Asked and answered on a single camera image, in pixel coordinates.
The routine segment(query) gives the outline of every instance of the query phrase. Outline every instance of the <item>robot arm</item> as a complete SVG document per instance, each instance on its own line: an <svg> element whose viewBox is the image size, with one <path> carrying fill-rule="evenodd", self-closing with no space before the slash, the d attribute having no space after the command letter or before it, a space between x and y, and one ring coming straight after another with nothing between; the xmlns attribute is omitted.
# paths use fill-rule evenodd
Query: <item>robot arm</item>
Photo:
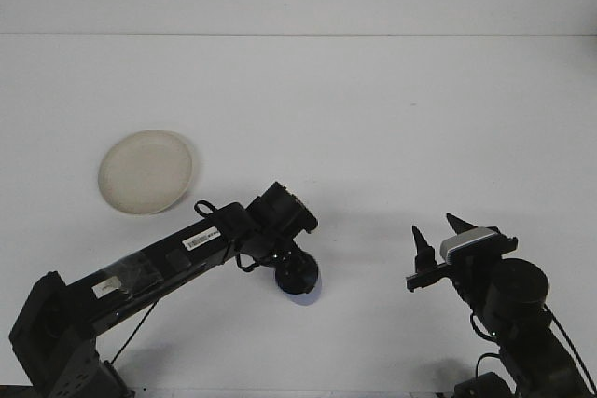
<svg viewBox="0 0 597 398"><path fill-rule="evenodd" d="M553 335L552 315L545 307L548 278L537 266L502 255L516 249L496 227L477 227L448 215L456 236L442 242L444 263L414 227L416 273L407 277L414 291L449 278L495 342L499 358L524 398L591 398L575 362ZM510 397L505 381L486 374L459 384L458 397Z"/></svg>
<svg viewBox="0 0 597 398"><path fill-rule="evenodd" d="M199 205L207 206L203 212ZM196 206L200 222L66 285L50 272L33 287L10 341L41 398L132 396L112 365L101 363L95 338L209 269L240 254L276 269L289 294L308 293L318 278L314 259L294 238L317 220L275 183L246 209L234 202Z"/></svg>

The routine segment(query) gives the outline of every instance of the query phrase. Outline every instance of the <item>barcode sticker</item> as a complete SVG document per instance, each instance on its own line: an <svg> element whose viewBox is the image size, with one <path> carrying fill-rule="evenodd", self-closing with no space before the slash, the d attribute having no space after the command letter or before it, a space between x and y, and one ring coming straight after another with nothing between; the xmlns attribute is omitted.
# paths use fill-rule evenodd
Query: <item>barcode sticker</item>
<svg viewBox="0 0 597 398"><path fill-rule="evenodd" d="M104 295L110 294L112 291L117 291L122 286L120 279L114 275L107 280L93 286L93 292L97 298L102 298Z"/></svg>
<svg viewBox="0 0 597 398"><path fill-rule="evenodd" d="M202 233L198 233L194 237L190 237L184 240L183 244L189 251L192 251L193 249L198 248L202 244L205 244L207 241L211 241L220 236L222 236L222 234L217 228L210 227L207 230L203 230Z"/></svg>

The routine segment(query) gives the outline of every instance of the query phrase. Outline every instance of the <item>white table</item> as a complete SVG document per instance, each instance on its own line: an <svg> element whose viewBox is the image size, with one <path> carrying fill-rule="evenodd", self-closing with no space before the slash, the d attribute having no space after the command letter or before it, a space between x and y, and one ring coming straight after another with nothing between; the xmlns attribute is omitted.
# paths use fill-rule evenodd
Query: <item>white table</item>
<svg viewBox="0 0 597 398"><path fill-rule="evenodd" d="M195 200L246 205L274 180L319 218L298 238L319 299L293 303L265 268L215 268L159 303L118 360L130 385L449 390L493 347L447 281L406 291L410 225L438 247L445 212L520 238L597 368L597 38L5 35L0 67L0 383L27 383L7 334L47 271L75 281L194 222ZM143 129L185 134L201 177L132 217L96 173Z"/></svg>

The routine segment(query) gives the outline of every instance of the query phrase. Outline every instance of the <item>paper plate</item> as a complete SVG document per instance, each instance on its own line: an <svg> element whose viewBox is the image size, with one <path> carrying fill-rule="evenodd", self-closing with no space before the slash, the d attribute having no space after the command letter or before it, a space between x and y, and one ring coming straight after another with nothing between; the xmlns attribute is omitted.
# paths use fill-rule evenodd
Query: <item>paper plate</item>
<svg viewBox="0 0 597 398"><path fill-rule="evenodd" d="M193 155L184 140L165 130L144 130L115 144L105 155L98 184L117 210L161 212L179 200L193 178Z"/></svg>

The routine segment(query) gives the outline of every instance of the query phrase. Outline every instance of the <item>black cable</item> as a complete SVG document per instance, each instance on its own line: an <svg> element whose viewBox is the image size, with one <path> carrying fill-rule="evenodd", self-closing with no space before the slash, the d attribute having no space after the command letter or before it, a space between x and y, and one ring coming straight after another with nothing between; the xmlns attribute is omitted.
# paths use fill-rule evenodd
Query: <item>black cable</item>
<svg viewBox="0 0 597 398"><path fill-rule="evenodd" d="M566 339L566 342L568 343L568 345L570 346L570 349L574 353L574 355L576 357L576 360L578 361L578 364L580 365L580 368L582 368L582 371L585 372L585 376L587 377L587 380L589 381L589 384L590 384L590 386L593 389L593 394L597 395L597 388L595 388L595 383L593 382L593 378L590 377L589 370L587 369L587 366L585 365L585 363L580 358L580 354L578 354L578 351L576 350L575 344L572 343L572 340L570 339L570 337L568 337L568 335L564 331L562 325L560 324L560 322L558 321L558 319L556 319L556 316L553 314L553 312L551 311L551 309L549 309L549 307L547 305L545 305L545 304L543 305L543 308L545 308L545 311L548 312L549 317L556 324L556 326L560 330L560 333L562 333L563 338Z"/></svg>
<svg viewBox="0 0 597 398"><path fill-rule="evenodd" d="M479 356L479 358L477 359L477 365L475 365L475 379L479 378L479 364L481 363L482 360L484 360L485 358L495 358L495 359L500 359L500 355L497 353L484 353L481 354Z"/></svg>
<svg viewBox="0 0 597 398"><path fill-rule="evenodd" d="M475 323L475 319L473 319L475 317L475 313L471 312L470 313L470 324L473 327L473 330L475 330L475 333L477 333L477 336L479 336L481 339L485 339L488 340L490 342L495 342L495 339L489 335L486 335L485 333L483 333L479 327L477 326L477 324Z"/></svg>
<svg viewBox="0 0 597 398"><path fill-rule="evenodd" d="M139 331L139 328L141 328L141 325L143 325L143 323L146 321L147 317L149 317L149 313L151 311L153 311L153 308L156 307L156 305L158 305L158 302L155 302L151 308L146 312L146 315L143 316L143 319L141 319L141 321L139 322L139 324L137 325L137 327L132 331L132 334L129 336L129 338L127 339L127 341L124 343L124 345L120 348L120 350L118 350L118 353L116 353L116 356L114 356L114 358L112 358L112 361L110 362L111 364L114 363L114 361L118 358L118 356L120 356L120 354L124 351L124 349L127 348L127 345L129 345L129 343L132 341L132 338L134 337L134 335L137 334L137 331Z"/></svg>

